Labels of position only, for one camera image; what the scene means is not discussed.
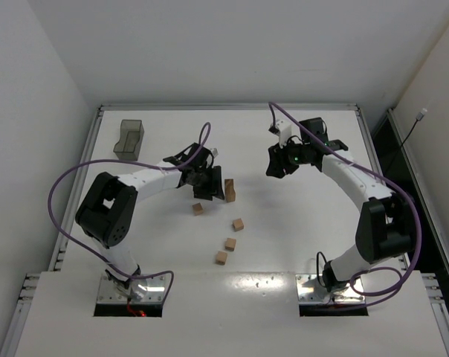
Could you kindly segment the striped wooden block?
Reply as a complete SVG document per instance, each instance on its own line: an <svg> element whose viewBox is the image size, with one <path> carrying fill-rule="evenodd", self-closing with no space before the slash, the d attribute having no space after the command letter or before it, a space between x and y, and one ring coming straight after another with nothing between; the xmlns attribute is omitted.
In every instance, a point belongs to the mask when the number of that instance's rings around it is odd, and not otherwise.
<svg viewBox="0 0 449 357"><path fill-rule="evenodd" d="M226 202L235 202L236 201L236 191L234 188L234 180L232 178L226 178L224 180L224 194Z"/></svg>

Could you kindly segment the small wooden cube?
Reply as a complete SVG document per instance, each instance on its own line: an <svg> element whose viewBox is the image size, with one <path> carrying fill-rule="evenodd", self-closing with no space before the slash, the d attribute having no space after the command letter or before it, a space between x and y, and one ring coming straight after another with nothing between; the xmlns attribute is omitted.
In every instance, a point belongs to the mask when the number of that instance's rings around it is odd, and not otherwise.
<svg viewBox="0 0 449 357"><path fill-rule="evenodd" d="M219 251L215 256L215 263L217 265L224 266L227 262L227 252L226 251Z"/></svg>
<svg viewBox="0 0 449 357"><path fill-rule="evenodd" d="M241 218L235 219L232 222L234 231L241 231L244 229L245 225Z"/></svg>
<svg viewBox="0 0 449 357"><path fill-rule="evenodd" d="M224 244L224 248L227 251L234 251L236 248L236 239L234 238L227 238Z"/></svg>
<svg viewBox="0 0 449 357"><path fill-rule="evenodd" d="M204 208L202 207L201 203L196 203L196 204L192 205L192 209L193 209L193 214L195 216L199 216L199 215L203 214L203 212L204 212Z"/></svg>

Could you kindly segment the translucent grey plastic bin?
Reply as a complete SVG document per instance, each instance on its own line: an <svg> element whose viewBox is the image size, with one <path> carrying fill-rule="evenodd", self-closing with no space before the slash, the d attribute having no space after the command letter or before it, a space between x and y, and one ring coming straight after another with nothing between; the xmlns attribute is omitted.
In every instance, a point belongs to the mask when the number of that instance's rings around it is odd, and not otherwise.
<svg viewBox="0 0 449 357"><path fill-rule="evenodd" d="M122 120L119 141L114 145L113 153L124 161L138 161L144 128L141 120Z"/></svg>

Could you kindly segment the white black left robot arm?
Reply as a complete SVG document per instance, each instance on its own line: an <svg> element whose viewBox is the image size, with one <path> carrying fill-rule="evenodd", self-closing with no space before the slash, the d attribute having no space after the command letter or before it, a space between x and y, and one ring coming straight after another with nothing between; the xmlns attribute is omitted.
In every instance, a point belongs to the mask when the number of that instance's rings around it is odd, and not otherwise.
<svg viewBox="0 0 449 357"><path fill-rule="evenodd" d="M193 188L196 199L223 200L222 168L214 164L217 155L216 148L200 148L193 143L164 158L157 170L97 175L77 210L75 222L94 240L108 261L108 279L123 293L130 293L132 281L140 275L140 266L125 243L135 206L165 190L187 185Z"/></svg>

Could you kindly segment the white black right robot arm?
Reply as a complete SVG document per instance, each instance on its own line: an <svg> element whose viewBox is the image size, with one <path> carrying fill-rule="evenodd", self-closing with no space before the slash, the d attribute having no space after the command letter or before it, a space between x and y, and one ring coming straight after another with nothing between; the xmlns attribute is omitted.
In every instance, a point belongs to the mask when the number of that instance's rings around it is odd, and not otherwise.
<svg viewBox="0 0 449 357"><path fill-rule="evenodd" d="M352 276L374 265L413 251L416 247L414 215L401 194L359 170L347 145L329 140L322 118L300 121L293 135L283 120L273 120L269 131L278 137L269 147L267 176L281 179L309 164L332 179L351 199L360 216L355 244L324 265L320 278L327 291L342 289Z"/></svg>

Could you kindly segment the aluminium table frame rail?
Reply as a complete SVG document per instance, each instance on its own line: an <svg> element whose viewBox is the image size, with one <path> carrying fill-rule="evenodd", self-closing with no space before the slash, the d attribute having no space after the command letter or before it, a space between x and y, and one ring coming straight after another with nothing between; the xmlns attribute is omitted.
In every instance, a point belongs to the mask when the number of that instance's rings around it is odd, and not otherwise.
<svg viewBox="0 0 449 357"><path fill-rule="evenodd" d="M284 103L286 110L357 111L355 103ZM267 103L108 103L100 111L180 111L180 110L258 110L268 109Z"/></svg>

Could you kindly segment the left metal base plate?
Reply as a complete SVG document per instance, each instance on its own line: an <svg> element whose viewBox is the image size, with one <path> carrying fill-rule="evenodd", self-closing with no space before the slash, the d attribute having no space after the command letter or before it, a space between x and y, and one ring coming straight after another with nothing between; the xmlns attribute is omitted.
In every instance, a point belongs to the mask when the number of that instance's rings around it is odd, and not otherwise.
<svg viewBox="0 0 449 357"><path fill-rule="evenodd" d="M130 300L135 304L160 304L164 300L168 282L165 276L152 277L134 280L128 289L123 289L103 273L97 290L97 303L125 305Z"/></svg>

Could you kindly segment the metal base plate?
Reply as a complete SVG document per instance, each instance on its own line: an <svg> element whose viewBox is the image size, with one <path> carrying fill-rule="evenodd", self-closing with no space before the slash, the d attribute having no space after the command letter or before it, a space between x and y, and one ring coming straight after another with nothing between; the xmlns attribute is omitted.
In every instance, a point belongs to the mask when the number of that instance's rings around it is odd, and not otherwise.
<svg viewBox="0 0 449 357"><path fill-rule="evenodd" d="M356 305L365 303L365 297L356 293L347 283L343 289L327 292L317 281L316 274L296 274L297 298L300 305Z"/></svg>
<svg viewBox="0 0 449 357"><path fill-rule="evenodd" d="M103 273L97 290L97 303L125 305L130 300L135 304L160 304L164 300L168 282L165 276L152 277L134 280L128 289L123 289Z"/></svg>

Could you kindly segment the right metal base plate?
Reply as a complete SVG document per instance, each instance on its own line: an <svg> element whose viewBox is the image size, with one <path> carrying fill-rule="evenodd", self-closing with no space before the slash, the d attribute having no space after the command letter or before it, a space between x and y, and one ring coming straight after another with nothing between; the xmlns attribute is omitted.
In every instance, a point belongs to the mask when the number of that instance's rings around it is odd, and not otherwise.
<svg viewBox="0 0 449 357"><path fill-rule="evenodd" d="M316 274L296 274L297 298L300 305L356 305L365 303L365 297L356 293L347 283L343 289L327 292L317 281Z"/></svg>

